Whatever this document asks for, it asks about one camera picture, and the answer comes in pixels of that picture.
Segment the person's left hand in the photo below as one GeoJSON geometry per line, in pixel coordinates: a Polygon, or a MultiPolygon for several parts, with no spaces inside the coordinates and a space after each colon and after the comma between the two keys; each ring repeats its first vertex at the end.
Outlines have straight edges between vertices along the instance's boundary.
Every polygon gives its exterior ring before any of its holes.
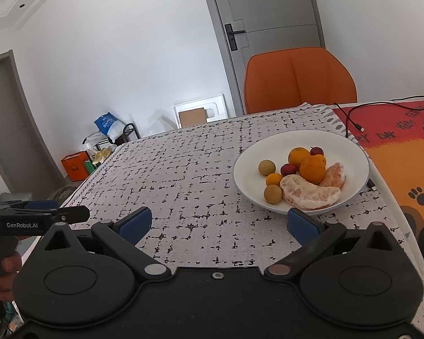
{"type": "Polygon", "coordinates": [[[22,269],[21,255],[15,251],[12,256],[6,257],[1,264],[5,274],[0,276],[0,301],[12,302],[14,300],[14,280],[22,269]]]}

